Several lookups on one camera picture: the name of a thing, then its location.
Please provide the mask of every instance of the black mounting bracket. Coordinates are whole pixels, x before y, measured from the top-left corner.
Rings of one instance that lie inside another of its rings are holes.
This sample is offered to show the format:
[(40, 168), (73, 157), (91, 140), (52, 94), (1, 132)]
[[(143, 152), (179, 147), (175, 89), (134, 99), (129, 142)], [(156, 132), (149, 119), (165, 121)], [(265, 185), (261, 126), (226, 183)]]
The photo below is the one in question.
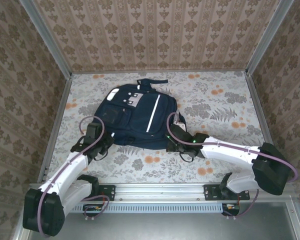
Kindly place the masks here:
[[(99, 185), (99, 190), (97, 195), (106, 195), (109, 197), (110, 202), (115, 200), (116, 196), (116, 185)], [(90, 201), (102, 201), (103, 199), (93, 199)], [(85, 211), (87, 208), (87, 211), (90, 211), (89, 213), (86, 213), (88, 217), (95, 217), (99, 214), (103, 207), (103, 203), (93, 203), (93, 204), (85, 204), (82, 207), (82, 210)]]
[(242, 191), (240, 193), (231, 192), (227, 196), (222, 194), (219, 184), (206, 184), (203, 185), (204, 198), (206, 201), (236, 201), (238, 197), (240, 200), (250, 200), (249, 191)]
[(84, 180), (92, 184), (91, 194), (86, 198), (91, 198), (98, 195), (106, 195), (109, 197), (110, 201), (115, 200), (116, 185), (100, 185), (97, 177), (85, 174), (80, 175), (77, 179)]

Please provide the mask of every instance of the floral patterned floor mat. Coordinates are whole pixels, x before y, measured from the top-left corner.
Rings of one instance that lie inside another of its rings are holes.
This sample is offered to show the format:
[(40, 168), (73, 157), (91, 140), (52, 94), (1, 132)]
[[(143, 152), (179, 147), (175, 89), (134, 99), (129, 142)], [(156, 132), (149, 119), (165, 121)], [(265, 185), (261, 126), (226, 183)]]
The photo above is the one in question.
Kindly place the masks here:
[[(169, 83), (152, 87), (176, 98), (191, 134), (201, 132), (235, 144), (262, 145), (263, 135), (242, 71), (78, 74), (72, 75), (48, 177), (81, 137), (80, 120), (93, 115), (111, 89), (143, 78), (168, 79)], [(83, 173), (98, 177), (101, 183), (204, 183), (220, 182), (225, 173), (240, 170), (217, 159), (196, 157), (186, 163), (178, 153), (113, 145), (106, 158), (92, 161)]]

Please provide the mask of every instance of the backpack handle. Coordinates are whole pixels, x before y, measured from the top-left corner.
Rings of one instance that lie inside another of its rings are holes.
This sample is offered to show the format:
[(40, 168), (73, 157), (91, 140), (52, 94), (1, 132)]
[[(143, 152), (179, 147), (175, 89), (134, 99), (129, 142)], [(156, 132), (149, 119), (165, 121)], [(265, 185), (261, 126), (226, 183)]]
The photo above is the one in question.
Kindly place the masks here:
[(166, 79), (166, 80), (153, 80), (153, 79), (144, 78), (144, 79), (139, 79), (136, 82), (138, 83), (138, 85), (151, 87), (150, 84), (167, 84), (168, 79)]

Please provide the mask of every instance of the metal frame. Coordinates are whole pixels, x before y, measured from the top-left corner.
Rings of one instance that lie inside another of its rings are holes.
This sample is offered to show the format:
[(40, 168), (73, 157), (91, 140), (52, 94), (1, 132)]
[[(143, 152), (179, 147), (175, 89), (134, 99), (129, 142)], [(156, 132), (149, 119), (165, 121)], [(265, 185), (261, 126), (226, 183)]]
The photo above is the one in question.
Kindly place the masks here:
[(45, 45), (48, 47), (50, 53), (52, 54), (55, 62), (58, 64), (61, 72), (63, 73), (66, 80), (71, 78), (71, 68), (65, 60), (62, 52), (60, 51), (58, 44), (54, 40), (53, 35), (50, 33), (44, 19), (40, 15), (36, 4), (33, 0), (20, 0), (26, 13), (29, 15), (31, 21), (33, 22), (36, 30), (42, 37)]
[(38, 183), (43, 182), (44, 176), (46, 175), (46, 171), (49, 168), (49, 165), (50, 165), (50, 162), (51, 162), (54, 150), (55, 150), (55, 145), (56, 145), (57, 137), (59, 134), (59, 129), (60, 129), (60, 125), (62, 122), (62, 118), (64, 116), (64, 112), (66, 109), (66, 104), (67, 104), (68, 96), (70, 93), (71, 84), (72, 84), (72, 79), (69, 79), (65, 83), (62, 97), (61, 97), (60, 104), (59, 104), (59, 108), (56, 113), (54, 124), (53, 124), (52, 131), (51, 131), (51, 135), (49, 138), (49, 142), (48, 142), (48, 145), (46, 147), (45, 154), (43, 157), (40, 173), (39, 173), (38, 180), (37, 180)]
[(272, 141), (272, 138), (271, 138), (271, 134), (270, 134), (270, 131), (268, 128), (266, 117), (265, 117), (264, 111), (262, 110), (261, 103), (260, 103), (260, 100), (258, 97), (258, 93), (257, 93), (256, 87), (255, 87), (254, 81), (252, 79), (252, 76), (248, 72), (244, 72), (244, 76), (245, 76), (246, 84), (248, 85), (248, 88), (250, 91), (250, 95), (252, 98), (256, 116), (259, 120), (259, 124), (260, 124), (260, 128), (261, 128), (261, 131), (263, 134), (264, 141), (266, 143), (274, 144), (274, 142)]
[(121, 70), (121, 71), (83, 71), (76, 72), (74, 75), (84, 75), (84, 74), (139, 74), (139, 73), (202, 73), (202, 72), (243, 72), (244, 68), (234, 68), (234, 69), (157, 69), (157, 70)]
[(272, 15), (268, 26), (266, 27), (258, 45), (256, 46), (252, 57), (250, 58), (248, 65), (246, 66), (246, 71), (251, 75), (255, 71), (258, 63), (260, 62), (262, 56), (266, 52), (270, 42), (274, 38), (279, 26), (284, 20), (287, 12), (289, 11), (294, 0), (281, 0)]
[[(114, 183), (116, 186), (115, 198), (111, 204), (116, 206), (127, 206), (128, 204), (137, 205), (158, 205), (165, 204), (166, 206), (174, 206), (182, 204), (183, 206), (209, 206), (217, 203), (235, 203), (234, 201), (206, 201), (204, 195), (204, 185), (212, 183)], [(37, 189), (41, 184), (34, 183), (30, 187)], [(256, 191), (250, 191), (250, 200), (243, 200), (242, 202), (251, 202), (256, 195)], [(300, 204), (298, 196), (294, 191), (291, 183), (287, 184), (284, 192), (280, 196), (271, 195), (263, 190), (260, 190), (257, 199), (258, 203), (286, 203), (291, 224), (297, 240), (300, 240)], [(100, 201), (83, 202), (89, 204), (97, 204)], [(30, 230), (22, 227), (21, 213), (14, 240), (27, 240), (31, 236)]]

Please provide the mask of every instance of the white reflective stripe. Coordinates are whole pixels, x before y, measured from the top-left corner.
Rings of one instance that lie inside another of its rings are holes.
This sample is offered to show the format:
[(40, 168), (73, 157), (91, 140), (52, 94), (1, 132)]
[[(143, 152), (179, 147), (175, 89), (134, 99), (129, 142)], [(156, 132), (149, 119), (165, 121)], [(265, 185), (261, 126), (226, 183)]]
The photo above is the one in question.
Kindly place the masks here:
[(113, 89), (113, 90), (109, 93), (109, 95), (106, 97), (106, 99), (107, 99), (108, 101), (111, 101), (111, 100), (114, 98), (114, 96), (117, 94), (117, 92), (119, 92), (119, 88)]
[(160, 98), (160, 95), (158, 95), (156, 101), (155, 101), (155, 104), (154, 104), (154, 108), (152, 110), (152, 114), (151, 114), (151, 117), (150, 117), (150, 121), (149, 121), (149, 124), (148, 124), (148, 127), (146, 129), (146, 132), (148, 133), (149, 130), (150, 130), (150, 127), (151, 127), (151, 123), (152, 123), (152, 120), (154, 119), (154, 115), (155, 115), (155, 112), (156, 112), (156, 108), (158, 106), (158, 102), (159, 102), (159, 98)]

